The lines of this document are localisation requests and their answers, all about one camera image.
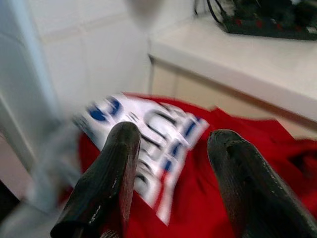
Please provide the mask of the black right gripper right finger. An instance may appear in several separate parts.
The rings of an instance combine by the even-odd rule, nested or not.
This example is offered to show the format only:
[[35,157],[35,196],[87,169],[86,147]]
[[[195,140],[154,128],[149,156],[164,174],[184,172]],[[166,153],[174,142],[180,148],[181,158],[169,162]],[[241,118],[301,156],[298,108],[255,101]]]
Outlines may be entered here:
[[212,131],[208,157],[237,238],[315,238],[317,222],[259,150],[229,129]]

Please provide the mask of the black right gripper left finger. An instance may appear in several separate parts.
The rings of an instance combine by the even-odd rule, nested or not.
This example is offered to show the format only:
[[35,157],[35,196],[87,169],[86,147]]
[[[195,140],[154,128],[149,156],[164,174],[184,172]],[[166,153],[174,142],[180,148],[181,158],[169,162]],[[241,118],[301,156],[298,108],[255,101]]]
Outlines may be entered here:
[[140,143],[140,131],[131,122],[120,122],[111,129],[52,228],[52,238],[125,236]]

